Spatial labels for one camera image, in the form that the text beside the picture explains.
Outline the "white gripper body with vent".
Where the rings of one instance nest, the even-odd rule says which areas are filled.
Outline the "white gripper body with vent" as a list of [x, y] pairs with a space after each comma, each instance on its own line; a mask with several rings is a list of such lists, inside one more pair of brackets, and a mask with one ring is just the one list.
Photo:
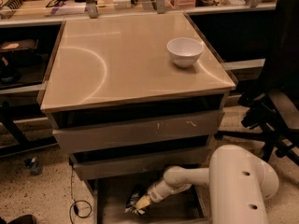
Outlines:
[[159, 203], [163, 198], [163, 190], [160, 184], [153, 184], [147, 191], [149, 198], [154, 203]]

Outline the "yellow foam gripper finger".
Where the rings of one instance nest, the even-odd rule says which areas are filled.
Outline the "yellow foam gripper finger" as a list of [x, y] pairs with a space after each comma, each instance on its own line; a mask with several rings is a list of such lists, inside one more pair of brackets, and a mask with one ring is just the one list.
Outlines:
[[135, 208], [137, 210], [143, 209], [151, 204], [151, 199], [148, 194], [143, 195], [136, 203]]

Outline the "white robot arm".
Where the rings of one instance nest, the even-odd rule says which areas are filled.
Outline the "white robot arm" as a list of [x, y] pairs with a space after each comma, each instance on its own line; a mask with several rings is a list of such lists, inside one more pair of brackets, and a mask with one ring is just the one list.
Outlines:
[[278, 192], [276, 171], [243, 147], [225, 145], [207, 168], [171, 166], [136, 203], [141, 210], [191, 186], [209, 187], [213, 224], [269, 224], [264, 201]]

